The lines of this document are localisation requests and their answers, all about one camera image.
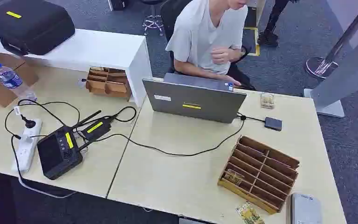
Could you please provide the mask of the person's right hand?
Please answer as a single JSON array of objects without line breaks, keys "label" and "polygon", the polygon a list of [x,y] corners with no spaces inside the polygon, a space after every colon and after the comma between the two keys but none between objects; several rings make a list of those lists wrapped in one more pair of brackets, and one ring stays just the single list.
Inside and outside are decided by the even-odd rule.
[{"label": "person's right hand", "polygon": [[241,86],[241,83],[239,81],[235,80],[234,78],[228,75],[222,75],[221,80],[224,80],[225,82],[231,83],[235,86]]}]

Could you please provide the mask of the person's left hand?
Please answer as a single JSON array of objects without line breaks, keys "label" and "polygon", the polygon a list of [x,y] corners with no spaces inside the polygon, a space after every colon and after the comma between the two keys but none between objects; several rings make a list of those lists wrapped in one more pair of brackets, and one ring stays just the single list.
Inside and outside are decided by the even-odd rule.
[{"label": "person's left hand", "polygon": [[215,48],[211,51],[212,61],[214,64],[224,64],[232,60],[232,49]]}]

